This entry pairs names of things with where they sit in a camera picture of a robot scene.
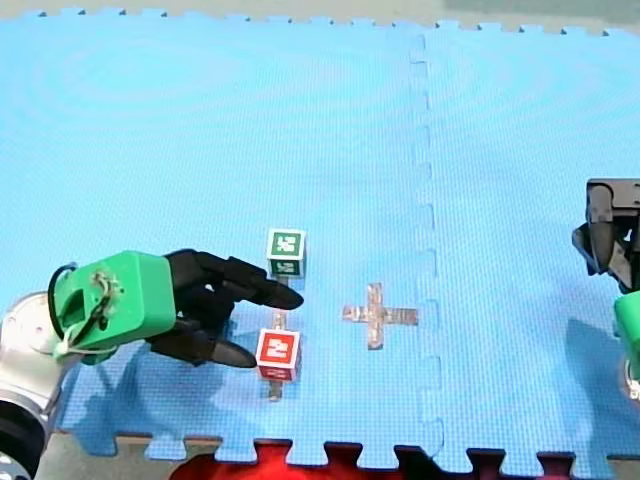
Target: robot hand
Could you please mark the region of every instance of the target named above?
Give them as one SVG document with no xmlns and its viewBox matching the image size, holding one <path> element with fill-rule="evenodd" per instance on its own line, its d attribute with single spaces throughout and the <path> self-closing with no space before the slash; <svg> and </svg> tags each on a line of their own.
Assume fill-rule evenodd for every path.
<svg viewBox="0 0 640 480">
<path fill-rule="evenodd" d="M 640 180 L 589 180 L 586 217 L 573 232 L 573 245 L 588 274 L 608 273 L 622 293 L 639 290 Z"/>
<path fill-rule="evenodd" d="M 194 250 L 123 252 L 56 270 L 47 291 L 18 300 L 2 320 L 0 478 L 33 479 L 65 375 L 79 362 L 95 365 L 146 340 L 153 352 L 193 365 L 255 366 L 249 351 L 224 338 L 242 300 L 282 310 L 303 302 L 254 265 Z"/>
<path fill-rule="evenodd" d="M 623 293 L 614 302 L 614 328 L 631 388 L 640 380 L 640 180 L 589 180 L 586 217 L 573 232 L 573 245 L 589 275 L 608 273 Z"/>
</svg>

